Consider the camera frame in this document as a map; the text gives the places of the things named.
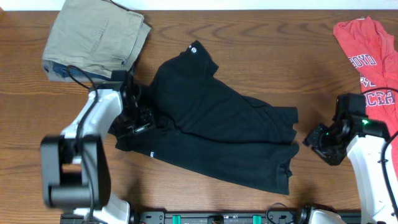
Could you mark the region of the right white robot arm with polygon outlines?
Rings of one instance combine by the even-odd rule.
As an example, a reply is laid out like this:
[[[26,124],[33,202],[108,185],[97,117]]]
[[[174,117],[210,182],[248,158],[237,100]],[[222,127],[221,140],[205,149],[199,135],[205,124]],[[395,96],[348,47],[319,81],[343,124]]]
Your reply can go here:
[[[354,170],[361,223],[397,223],[397,179],[386,124],[360,116],[319,124],[303,140],[322,160],[338,166],[348,158]]]

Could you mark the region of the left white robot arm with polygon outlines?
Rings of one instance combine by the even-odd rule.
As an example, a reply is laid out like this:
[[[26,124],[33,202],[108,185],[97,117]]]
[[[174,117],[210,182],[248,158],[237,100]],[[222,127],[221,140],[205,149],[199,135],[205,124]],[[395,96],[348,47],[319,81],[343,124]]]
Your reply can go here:
[[[44,203],[63,210],[60,223],[140,222],[131,204],[111,190],[103,141],[117,123],[129,134],[152,124],[140,102],[143,92],[142,85],[129,82],[93,85],[75,120],[41,141]]]

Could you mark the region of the black polo shirt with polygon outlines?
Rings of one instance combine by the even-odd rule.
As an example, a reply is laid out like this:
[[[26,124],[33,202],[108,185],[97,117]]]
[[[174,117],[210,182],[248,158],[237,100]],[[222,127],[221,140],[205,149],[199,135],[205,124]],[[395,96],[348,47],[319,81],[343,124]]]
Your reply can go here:
[[[128,131],[115,124],[116,147],[212,178],[276,194],[289,193],[298,153],[297,108],[243,96],[215,78],[218,65],[199,41],[164,62],[139,104],[155,125]]]

